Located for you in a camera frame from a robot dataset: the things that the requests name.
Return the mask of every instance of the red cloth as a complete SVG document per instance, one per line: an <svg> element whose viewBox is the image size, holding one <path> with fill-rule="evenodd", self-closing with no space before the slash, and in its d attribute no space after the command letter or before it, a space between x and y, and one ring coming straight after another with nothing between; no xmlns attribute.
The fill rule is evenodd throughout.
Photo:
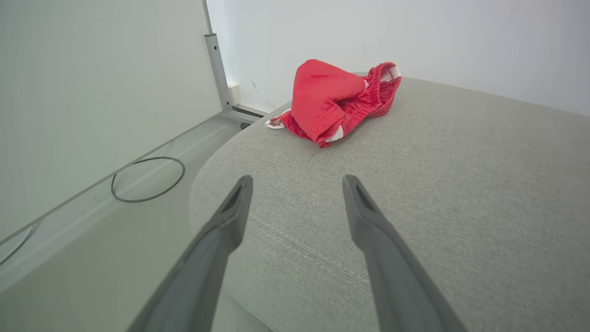
<svg viewBox="0 0 590 332"><path fill-rule="evenodd" d="M282 122L295 135L321 148L329 147L332 143L326 140L340 127L346 136L367 116L387 114L400 81L399 70L391 62L361 77L319 60L307 60L295 75L291 111L270 122Z"/></svg>

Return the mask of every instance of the seat cushion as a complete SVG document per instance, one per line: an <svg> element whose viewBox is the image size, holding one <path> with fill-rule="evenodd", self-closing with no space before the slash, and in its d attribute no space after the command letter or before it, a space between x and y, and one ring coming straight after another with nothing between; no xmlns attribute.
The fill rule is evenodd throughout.
<svg viewBox="0 0 590 332"><path fill-rule="evenodd" d="M590 326L590 118L404 77L387 115L320 149L264 126L288 107L219 149L190 198L196 234L253 176L224 287L275 332L379 330L345 174L470 331Z"/></svg>

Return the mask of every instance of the gray cable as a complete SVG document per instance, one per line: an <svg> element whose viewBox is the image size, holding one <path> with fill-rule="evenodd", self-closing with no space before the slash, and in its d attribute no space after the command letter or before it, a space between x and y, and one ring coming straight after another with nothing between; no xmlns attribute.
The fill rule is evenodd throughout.
<svg viewBox="0 0 590 332"><path fill-rule="evenodd" d="M29 229L27 230L27 234L25 234L25 237L23 237L21 241L18 242L16 247L12 248L12 250L10 250L10 252L6 256L4 256L4 258L0 259L0 265L6 262L6 260L9 259L10 256L12 256L15 252L17 252L17 250L29 239L29 237L31 237L31 235L33 234L33 230L35 230L36 226L37 224L34 224L33 226L29 227Z"/></svg>
<svg viewBox="0 0 590 332"><path fill-rule="evenodd" d="M118 197L118 196L117 196L117 194L115 194L115 193L114 193L114 187L113 187L113 186L114 186L114 178L116 178L116 177L117 177L117 174L115 174L115 175L113 175L113 181L111 181L111 193L113 194L113 197L114 197L116 200L123 201L123 202L127 202L127 203L137 203L137 202L141 202L141 201L149 201L149 200L151 200L151 199L153 199L153 198L156 198L156 197L159 197L159 196L162 196L162 195L164 195L164 194L165 194L165 193L167 193L167 192L168 192L170 189L174 188L174 186L175 186L175 185L177 185L177 184L178 184L178 182L180 182L180 181L182 180L182 177L184 176L184 173L185 173L185 166L184 166L184 164L182 163L182 161L180 161L180 160L178 160L178 159L176 159L176 158L172 158L172 157L152 157L152 158L146 158L146 159L142 159L142 160L140 160L140 161L136 161L136 162L134 162L134 163L133 163L133 165L135 165L135 164L139 164L140 162L144 162L144 161L148 161L148 160L154 160L154 159L170 159L170 160L174 160L174 161L176 161L177 163L179 163L179 164L182 166L182 174L181 174L181 176L180 176L180 177L178 178L178 180L177 180L176 182L174 182L174 183L173 183L173 184L172 184L172 185L171 185L171 186L170 186L168 189L164 190L163 192L161 192L161 193L159 193L159 194L157 194L157 195L154 195L154 196L152 196L152 197L148 197L148 198L142 198L142 199L140 199L140 200L126 200L126 199L123 199L123 198L120 198L120 197Z"/></svg>

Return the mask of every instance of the gray floor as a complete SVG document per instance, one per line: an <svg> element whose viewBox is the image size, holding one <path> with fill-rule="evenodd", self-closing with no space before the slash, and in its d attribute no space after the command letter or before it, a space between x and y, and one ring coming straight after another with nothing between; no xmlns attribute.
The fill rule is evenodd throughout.
<svg viewBox="0 0 590 332"><path fill-rule="evenodd" d="M184 156L186 174L165 195L143 203L114 201L102 221L0 294L0 330L124 331L193 237L188 193L195 175L239 131L235 122ZM145 191L169 185L177 173L163 170L156 177L161 183L146 183ZM127 194L143 192L133 191ZM213 330L268 328L222 291Z"/></svg>

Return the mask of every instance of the white partition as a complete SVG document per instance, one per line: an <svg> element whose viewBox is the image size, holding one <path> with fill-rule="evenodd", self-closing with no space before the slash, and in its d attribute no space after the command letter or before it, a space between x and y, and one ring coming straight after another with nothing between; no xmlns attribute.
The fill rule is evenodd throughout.
<svg viewBox="0 0 590 332"><path fill-rule="evenodd" d="M0 243L221 111L200 0L0 2Z"/></svg>

